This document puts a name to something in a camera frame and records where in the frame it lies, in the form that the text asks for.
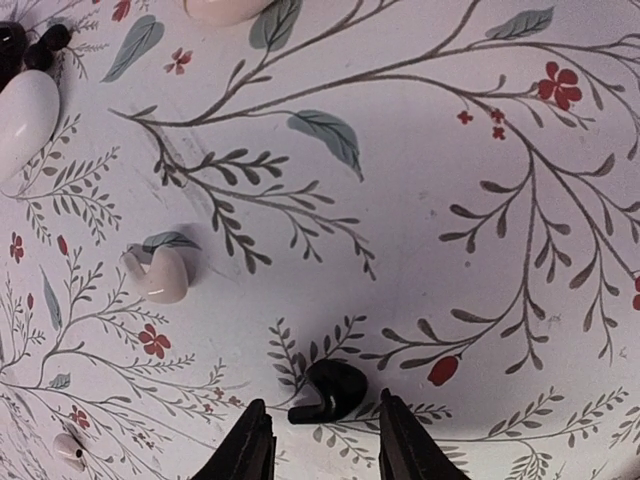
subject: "green leaf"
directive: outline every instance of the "green leaf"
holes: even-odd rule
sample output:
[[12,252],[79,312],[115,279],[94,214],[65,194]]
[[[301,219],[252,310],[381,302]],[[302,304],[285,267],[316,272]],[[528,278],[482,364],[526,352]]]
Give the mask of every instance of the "green leaf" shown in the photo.
[[53,328],[55,330],[60,330],[62,327],[62,314],[60,312],[60,303],[58,302],[58,298],[56,297],[51,284],[49,283],[49,279],[47,278],[47,274],[44,273],[42,267],[40,267],[42,271],[42,278],[44,280],[44,299],[47,304],[47,308],[49,309],[49,313],[51,314],[51,323],[53,324]]
[[358,137],[344,121],[318,110],[301,110],[289,118],[287,126],[323,142],[338,160],[356,173],[361,182],[364,180]]
[[49,387],[54,390],[65,390],[69,388],[71,385],[71,374],[70,373],[60,373],[49,382]]
[[525,10],[508,22],[488,30],[491,40],[516,40],[540,33],[551,25],[553,7],[546,10]]
[[302,0],[278,0],[264,10],[251,27],[249,43],[257,50],[275,52],[284,47],[300,15]]
[[164,25],[157,22],[155,16],[141,17],[127,33],[113,65],[102,81],[110,83],[118,80],[131,65],[155,47],[163,35]]
[[200,246],[192,240],[189,240],[180,232],[163,232],[153,235],[145,239],[142,244],[142,250],[146,253],[153,254],[159,247],[189,247],[202,250]]

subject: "red flower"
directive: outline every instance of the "red flower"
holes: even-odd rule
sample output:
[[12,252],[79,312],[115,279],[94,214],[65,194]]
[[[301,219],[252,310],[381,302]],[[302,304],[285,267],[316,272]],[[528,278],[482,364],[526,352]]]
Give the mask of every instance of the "red flower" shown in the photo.
[[113,15],[111,16],[111,20],[114,22],[121,22],[129,15],[129,11],[131,10],[131,0],[120,0],[116,3],[116,6],[113,7]]
[[67,242],[62,235],[58,236],[58,248],[63,255],[69,254],[69,247],[67,247]]
[[182,47],[173,52],[171,58],[173,59],[173,63],[169,63],[164,66],[164,69],[167,73],[171,73],[173,68],[176,69],[176,75],[184,74],[184,65],[191,61],[191,56],[193,55],[193,51],[189,50],[188,52],[182,53]]
[[463,110],[458,114],[458,120],[460,120],[463,125],[466,125],[467,123],[473,121],[473,115],[469,115],[469,112]]
[[[640,292],[640,277],[636,278],[636,292]],[[633,297],[633,308],[640,310],[640,295]]]
[[164,349],[171,348],[171,342],[164,335],[156,335],[156,329],[150,323],[147,323],[144,329],[146,330],[145,332],[138,334],[138,340],[145,344],[144,351],[162,360],[164,358]]
[[78,407],[76,407],[75,405],[73,406],[73,413],[71,413],[69,416],[71,417],[71,420],[76,422],[78,426],[83,430],[86,430],[91,426],[89,424],[89,420],[87,420],[87,414],[82,410],[78,410]]
[[459,360],[457,357],[443,357],[436,362],[431,369],[428,380],[436,387],[443,385],[458,370]]
[[496,140],[504,140],[504,128],[493,127],[493,138]]
[[560,73],[558,73],[558,69],[556,62],[547,63],[549,80],[544,79],[538,82],[538,95],[542,100],[549,100],[551,95],[554,95],[558,107],[562,110],[569,110],[570,101],[579,102],[582,100],[582,91],[578,87],[571,86],[578,84],[578,76],[576,72],[568,68],[560,70]]
[[16,232],[11,234],[11,246],[9,247],[9,254],[11,258],[16,259],[16,263],[20,263],[20,259],[24,257],[24,247],[22,246],[22,237],[16,235]]
[[491,120],[493,120],[495,123],[502,123],[502,121],[504,120],[504,113],[502,113],[502,111],[499,108],[496,108],[495,110],[491,111]]

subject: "white earbud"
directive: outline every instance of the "white earbud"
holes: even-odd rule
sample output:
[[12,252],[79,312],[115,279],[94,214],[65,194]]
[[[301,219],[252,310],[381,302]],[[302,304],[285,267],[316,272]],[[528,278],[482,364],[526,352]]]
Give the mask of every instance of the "white earbud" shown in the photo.
[[216,27],[235,25],[256,16],[273,0],[179,0],[192,18]]
[[53,441],[53,451],[60,459],[78,472],[84,472],[84,449],[73,436],[61,433]]
[[0,93],[0,183],[13,177],[53,135],[60,92],[44,72],[16,75]]
[[138,294],[150,302],[177,303],[187,295],[187,268],[180,254],[171,247],[158,247],[146,272],[132,252],[122,255],[120,263]]

